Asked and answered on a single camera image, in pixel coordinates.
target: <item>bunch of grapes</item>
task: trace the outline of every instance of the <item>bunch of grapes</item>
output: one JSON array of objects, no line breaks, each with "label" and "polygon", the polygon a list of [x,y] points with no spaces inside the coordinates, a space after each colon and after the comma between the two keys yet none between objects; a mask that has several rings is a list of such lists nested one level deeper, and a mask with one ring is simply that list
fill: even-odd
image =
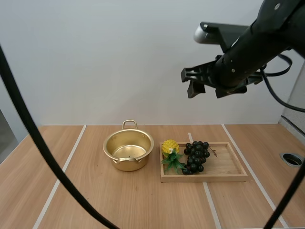
[{"label": "bunch of grapes", "polygon": [[188,155],[187,164],[181,163],[184,166],[182,172],[184,175],[192,175],[196,172],[202,172],[204,170],[203,164],[206,162],[206,158],[210,156],[208,152],[209,143],[196,142],[186,143],[184,154]]}]

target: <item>wooden tray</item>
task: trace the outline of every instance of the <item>wooden tray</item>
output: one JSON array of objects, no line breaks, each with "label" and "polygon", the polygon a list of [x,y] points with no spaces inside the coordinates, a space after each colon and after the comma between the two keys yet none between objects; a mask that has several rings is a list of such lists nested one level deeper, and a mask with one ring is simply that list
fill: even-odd
[{"label": "wooden tray", "polygon": [[[160,163],[164,159],[160,143]],[[180,154],[183,154],[186,142],[178,143]],[[164,171],[167,165],[161,164],[161,182],[243,182],[248,180],[248,175],[228,142],[209,142],[212,150],[208,149],[210,156],[203,164],[204,171],[194,175],[177,174],[174,168]],[[187,155],[179,160],[187,162]]]}]

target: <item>metal hole cover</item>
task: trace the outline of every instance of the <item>metal hole cover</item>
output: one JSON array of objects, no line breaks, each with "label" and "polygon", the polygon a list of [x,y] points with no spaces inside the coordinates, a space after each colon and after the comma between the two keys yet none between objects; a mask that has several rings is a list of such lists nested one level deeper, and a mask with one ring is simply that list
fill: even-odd
[{"label": "metal hole cover", "polygon": [[298,154],[281,153],[281,159],[291,167],[300,167],[304,162],[304,158]]}]

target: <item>wooden table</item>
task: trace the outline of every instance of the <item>wooden table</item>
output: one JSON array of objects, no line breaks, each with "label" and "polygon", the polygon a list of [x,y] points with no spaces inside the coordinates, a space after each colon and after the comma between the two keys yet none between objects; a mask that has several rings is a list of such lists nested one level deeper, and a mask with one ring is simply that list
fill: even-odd
[{"label": "wooden table", "polygon": [[[65,172],[79,191],[122,229],[261,228],[297,172],[279,153],[305,156],[305,146],[280,125],[145,125],[139,128],[155,140],[150,161],[138,171],[122,172],[102,149],[104,139],[120,128],[44,126],[40,131],[60,166],[68,165]],[[158,143],[188,142],[188,133],[194,140],[236,144],[249,181],[161,183]],[[56,181],[26,137],[0,165],[0,228],[104,228]],[[304,216],[303,182],[276,226],[305,227]]]}]

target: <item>pineapple leaves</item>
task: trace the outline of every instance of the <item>pineapple leaves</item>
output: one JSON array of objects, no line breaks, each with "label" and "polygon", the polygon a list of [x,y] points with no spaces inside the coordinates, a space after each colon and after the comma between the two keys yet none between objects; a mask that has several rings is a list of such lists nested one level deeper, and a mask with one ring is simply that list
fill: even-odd
[{"label": "pineapple leaves", "polygon": [[179,174],[179,169],[184,169],[183,165],[181,165],[181,163],[179,162],[179,159],[183,157],[183,154],[178,154],[176,148],[174,148],[170,154],[166,152],[162,153],[166,158],[161,162],[161,164],[168,165],[164,171],[174,167],[176,173]]},{"label": "pineapple leaves", "polygon": [[167,167],[164,171],[169,170],[172,166],[173,166],[173,164],[170,163],[170,164],[168,165],[168,167]]},{"label": "pineapple leaves", "polygon": [[177,163],[176,163],[176,162],[177,162],[177,161],[175,161],[175,163],[173,163],[173,167],[174,167],[176,173],[179,174],[179,172],[178,172],[178,167],[177,167]]},{"label": "pineapple leaves", "polygon": [[176,161],[176,165],[177,167],[181,168],[181,169],[185,169],[183,165],[181,165],[181,163],[177,160]]},{"label": "pineapple leaves", "polygon": [[168,157],[170,154],[166,153],[166,152],[162,152],[164,156]]},{"label": "pineapple leaves", "polygon": [[164,159],[161,164],[169,164],[171,161],[170,161],[170,158],[167,157],[166,159]]},{"label": "pineapple leaves", "polygon": [[183,157],[183,154],[176,154],[176,158],[179,160],[181,157]]}]

